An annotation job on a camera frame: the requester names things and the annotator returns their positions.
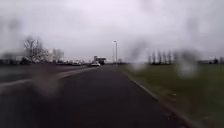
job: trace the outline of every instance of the curb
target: curb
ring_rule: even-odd
[[[123,74],[125,74],[132,82],[134,82],[136,85],[140,86],[143,90],[145,90],[149,95],[157,99],[163,106],[165,106],[167,109],[169,109],[171,112],[175,113],[179,118],[181,118],[190,128],[203,128],[201,125],[193,123],[187,116],[185,116],[183,113],[175,109],[172,105],[169,103],[165,103],[163,100],[161,100],[156,94],[152,93],[150,90],[146,89],[142,84],[134,80],[133,77],[131,77],[129,74],[127,74],[124,71],[121,71]]]

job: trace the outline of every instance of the sky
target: sky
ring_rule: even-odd
[[[137,58],[157,51],[194,49],[224,56],[222,0],[0,0],[0,53],[17,51],[33,35],[65,60]],[[19,25],[10,28],[16,21]]]

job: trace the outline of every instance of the road marking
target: road marking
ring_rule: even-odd
[[[23,83],[27,83],[32,81],[32,79],[25,79],[25,80],[17,80],[17,81],[13,81],[13,82],[8,82],[8,83],[1,83],[0,87],[6,87],[6,86],[12,86],[15,84],[23,84]]]
[[[73,70],[73,71],[67,71],[67,72],[60,72],[60,73],[56,74],[56,76],[58,79],[62,79],[62,78],[68,77],[68,76],[77,75],[79,73],[94,70],[97,68],[87,68],[87,69]],[[33,79],[24,79],[24,80],[17,80],[17,81],[13,81],[13,82],[0,83],[0,88],[9,87],[9,86],[18,85],[18,84],[24,84],[24,83],[32,82],[32,81],[33,81]]]

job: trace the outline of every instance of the white car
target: white car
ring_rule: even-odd
[[[92,67],[99,67],[99,66],[101,66],[101,65],[100,65],[99,63],[92,63],[91,66],[92,66]]]

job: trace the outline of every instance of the car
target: car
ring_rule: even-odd
[[[76,63],[76,62],[75,62],[75,63],[73,63],[73,65],[74,65],[74,66],[82,66],[82,64],[81,64],[81,63]]]
[[[99,66],[101,66],[99,63],[92,63],[91,64],[91,67],[99,67]]]

